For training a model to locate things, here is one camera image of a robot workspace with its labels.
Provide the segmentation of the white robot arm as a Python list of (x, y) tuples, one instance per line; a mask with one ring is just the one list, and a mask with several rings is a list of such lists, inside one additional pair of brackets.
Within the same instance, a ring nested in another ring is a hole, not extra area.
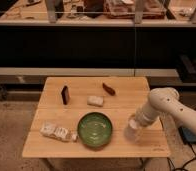
[(179, 102), (179, 93), (172, 87), (152, 89), (147, 101), (129, 117), (128, 128), (137, 132), (152, 125), (160, 113), (170, 114), (196, 135), (196, 110)]

